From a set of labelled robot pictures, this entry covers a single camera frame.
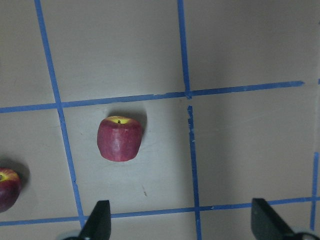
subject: apple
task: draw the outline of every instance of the apple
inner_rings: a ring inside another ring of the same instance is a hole
[[[97,145],[105,159],[126,162],[136,157],[142,140],[141,124],[124,116],[109,116],[101,121]]]
[[[17,201],[21,191],[21,180],[10,168],[0,167],[0,213],[7,211]]]

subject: red apple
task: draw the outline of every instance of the red apple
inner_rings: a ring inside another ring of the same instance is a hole
[[[97,145],[105,159],[125,162],[136,157],[142,140],[141,124],[124,116],[109,116],[101,121]]]
[[[19,197],[21,181],[10,168],[0,167],[0,213],[11,208]]]

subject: blue tape line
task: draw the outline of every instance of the blue tape line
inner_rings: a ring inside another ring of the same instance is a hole
[[[54,64],[52,61],[51,50],[50,50],[50,46],[49,46],[49,40],[48,40],[48,36],[47,36],[47,30],[46,30],[46,25],[45,25],[45,20],[44,20],[40,0],[34,0],[34,5],[35,5],[35,10],[36,10],[36,14],[37,14],[38,23],[39,23],[42,44],[43,44],[46,63],[47,63],[49,76],[50,76],[50,80],[51,80],[54,100],[56,102],[56,109],[59,114],[60,126],[61,126],[61,131],[62,131],[62,138],[63,138],[63,143],[64,143],[64,149],[66,152],[66,158],[67,158],[67,163],[68,163],[68,167],[69,167],[69,172],[70,172],[70,176],[71,176],[71,182],[72,182],[72,187],[73,187],[76,208],[77,208],[77,212],[79,215],[79,221],[80,221],[81,227],[83,227],[85,225],[84,214],[83,214],[83,209],[81,206],[81,200],[80,200],[78,186],[76,184],[76,173],[75,173],[74,163],[73,163],[72,154],[71,154],[71,150],[70,150],[67,126],[66,126],[66,122],[65,122],[65,115],[64,115],[62,104],[61,104],[61,98],[60,98],[58,83],[57,83],[57,79],[56,79],[55,68],[54,68]]]
[[[263,83],[263,84],[257,84],[257,85],[232,86],[232,87],[194,90],[191,92],[191,94],[192,96],[228,94],[228,93],[239,93],[239,92],[247,92],[247,91],[267,90],[267,89],[301,87],[304,84],[305,83],[303,81],[284,81],[284,82],[275,82],[275,83]]]
[[[201,212],[203,212],[203,211],[211,211],[212,210],[212,206],[200,206],[199,210]]]
[[[310,213],[310,229],[313,231],[315,230],[315,221],[316,221],[318,169],[319,169],[319,153],[315,152],[313,157],[312,201],[311,201],[311,213]]]
[[[99,104],[126,103],[126,102],[137,102],[137,101],[147,101],[147,100],[157,100],[157,99],[171,99],[171,98],[182,98],[184,96],[185,96],[184,92],[168,92],[165,94],[156,94],[156,95],[146,94],[146,95],[136,95],[136,96],[119,96],[119,97],[111,97],[111,98],[62,102],[62,107],[71,108],[71,107],[90,106],[90,105],[99,105]]]
[[[30,220],[18,220],[18,221],[0,221],[0,226],[48,224],[48,223],[74,222],[74,221],[79,221],[79,217],[75,216],[75,217],[56,217],[56,218],[30,219]]]
[[[56,109],[56,108],[57,108],[57,104],[55,103],[24,105],[24,106],[8,106],[8,107],[0,107],[0,114],[36,111],[36,110],[45,110],[45,109]]]
[[[201,234],[201,217],[200,217],[200,203],[199,203],[199,187],[198,187],[198,171],[197,171],[197,158],[196,158],[196,140],[194,133],[194,114],[193,107],[191,105],[187,108],[189,118],[189,144],[191,154],[191,166],[192,166],[192,180],[193,180],[193,197],[194,197],[194,208],[195,208],[195,226],[197,240],[202,239]]]
[[[184,81],[184,87],[185,87],[185,96],[188,99],[191,99],[192,96],[190,94],[190,80],[189,80],[189,67],[188,67],[188,51],[187,51],[184,0],[178,0],[177,5],[178,5],[180,46],[181,46],[182,71],[183,71],[183,81]]]
[[[151,210],[151,211],[136,211],[136,212],[126,212],[126,213],[114,213],[111,214],[111,218],[128,218],[128,217],[139,217],[139,216],[150,216],[150,215],[162,215],[162,214],[177,214],[177,213],[189,213],[194,212],[194,207],[185,208],[174,208],[174,209],[164,209],[164,210]]]
[[[304,83],[301,81],[295,81],[295,82],[290,81],[290,82],[258,84],[258,85],[251,85],[251,86],[203,89],[203,90],[191,91],[190,95],[201,96],[201,95],[225,94],[225,93],[232,93],[232,92],[266,90],[266,89],[274,89],[274,88],[300,87],[303,84]],[[80,100],[80,101],[67,101],[67,102],[61,102],[61,106],[63,108],[72,108],[72,107],[91,106],[91,105],[99,105],[99,104],[182,98],[185,96],[186,96],[185,92],[168,92],[165,94],[146,94],[146,95],[120,96],[120,97],[100,98],[100,99],[90,99],[90,100]],[[34,111],[34,110],[55,109],[55,108],[58,108],[56,103],[0,107],[0,114],[11,113],[11,112],[25,112],[25,111]]]
[[[270,205],[281,205],[281,204],[294,204],[294,203],[305,203],[311,202],[311,197],[297,197],[280,200],[267,201]],[[211,210],[230,210],[230,209],[243,209],[251,208],[251,203],[237,203],[237,204],[225,204],[225,205],[213,205]]]

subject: blue tape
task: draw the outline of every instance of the blue tape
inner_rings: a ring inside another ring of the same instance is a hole
[[[119,96],[119,97],[111,97],[111,98],[62,102],[62,107],[71,108],[71,107],[90,106],[90,105],[99,105],[99,104],[126,103],[126,102],[137,102],[137,101],[147,101],[147,100],[157,100],[157,99],[171,99],[171,98],[182,98],[184,96],[185,96],[184,92],[168,92],[165,94],[156,94],[156,95],[146,94],[146,95],[136,95],[136,96]]]
[[[8,107],[0,107],[0,114],[36,111],[36,110],[45,110],[45,109],[56,109],[56,108],[57,108],[56,103],[24,105],[24,106],[8,106]]]
[[[15,226],[15,225],[29,225],[29,224],[48,224],[48,223],[61,223],[61,222],[74,222],[79,221],[79,217],[56,217],[44,219],[31,219],[19,221],[0,221],[0,226]]]
[[[318,170],[319,170],[319,153],[315,152],[313,157],[312,200],[311,200],[311,213],[310,213],[310,229],[313,231],[315,230],[315,221],[316,221]]]
[[[162,215],[162,214],[189,213],[194,211],[195,211],[194,207],[151,210],[151,211],[136,211],[136,212],[126,212],[126,213],[114,213],[114,214],[111,214],[111,218],[116,219],[116,218],[129,218],[129,217]]]
[[[199,187],[198,187],[198,171],[197,171],[197,158],[196,158],[196,140],[194,133],[194,114],[193,107],[191,105],[187,108],[189,118],[189,144],[191,154],[191,166],[192,166],[192,180],[193,180],[193,197],[194,197],[194,208],[195,208],[195,227],[197,240],[202,239],[201,234],[201,216],[200,216],[200,203],[199,203]]]
[[[289,81],[289,82],[266,83],[266,84],[249,85],[249,86],[235,86],[235,87],[195,90],[195,91],[190,91],[188,94],[190,94],[190,96],[203,96],[203,95],[226,94],[226,93],[234,93],[234,92],[256,91],[256,90],[266,90],[266,89],[275,89],[275,88],[300,87],[303,84],[304,83],[302,81]],[[54,87],[53,89],[57,91],[58,86],[57,84],[55,85],[56,87]],[[81,106],[90,106],[90,105],[99,105],[99,104],[182,98],[185,96],[186,96],[186,92],[168,92],[165,94],[146,94],[146,95],[120,96],[120,97],[100,98],[100,99],[90,99],[90,100],[80,100],[80,101],[67,101],[67,102],[61,102],[61,106],[62,108],[72,108],[72,107],[81,107]],[[0,114],[11,113],[11,112],[25,112],[25,111],[34,111],[34,110],[55,109],[55,108],[58,108],[56,103],[0,107]]]
[[[43,44],[44,54],[45,54],[45,58],[46,58],[46,63],[47,63],[48,71],[49,71],[50,80],[51,80],[54,100],[56,102],[56,109],[59,114],[60,126],[61,126],[61,131],[62,131],[62,138],[63,138],[63,143],[64,143],[64,149],[66,152],[66,158],[67,158],[67,163],[68,163],[68,167],[69,167],[69,172],[70,172],[70,176],[71,176],[71,182],[72,182],[72,187],[73,187],[76,208],[77,208],[77,212],[79,215],[79,221],[80,221],[81,227],[83,227],[85,225],[84,214],[83,214],[83,209],[82,209],[82,205],[81,205],[78,186],[76,184],[76,173],[75,173],[74,163],[73,163],[72,154],[71,154],[71,150],[70,150],[67,126],[66,126],[66,122],[65,122],[65,115],[64,115],[62,104],[61,104],[61,98],[60,98],[58,83],[57,83],[57,79],[56,79],[55,68],[54,68],[54,64],[52,61],[52,56],[51,56],[51,51],[50,51],[50,46],[49,46],[49,41],[48,41],[48,36],[47,36],[47,30],[46,30],[46,25],[45,25],[45,20],[44,20],[40,0],[34,0],[34,5],[35,5],[36,15],[37,15],[38,23],[39,23],[42,44]]]
[[[181,46],[182,71],[183,71],[183,81],[184,81],[184,87],[185,87],[185,96],[188,99],[191,99],[192,96],[190,94],[190,80],[189,80],[189,67],[188,67],[188,51],[187,51],[184,0],[178,0],[177,4],[178,4],[180,46]]]
[[[281,204],[294,204],[294,203],[305,203],[310,202],[311,197],[297,197],[297,198],[288,198],[280,200],[271,200],[267,201],[270,205],[281,205]],[[251,208],[251,203],[237,203],[237,204],[225,204],[225,205],[213,205],[211,210],[230,210],[230,209],[243,209]]]
[[[199,210],[200,210],[200,212],[211,211],[212,210],[212,206],[200,206]]]
[[[267,90],[267,89],[301,87],[304,84],[305,83],[303,81],[284,81],[284,82],[275,82],[275,83],[263,83],[263,84],[257,84],[257,85],[232,86],[232,87],[194,90],[191,92],[191,94],[192,94],[192,96],[228,94],[228,93]]]

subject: white floor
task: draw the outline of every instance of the white floor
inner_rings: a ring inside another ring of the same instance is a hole
[[[0,0],[0,166],[23,181],[1,238],[63,240],[110,200],[112,240],[253,240],[255,197],[320,232],[319,12],[315,0]],[[128,162],[99,153],[111,115],[144,128]]]

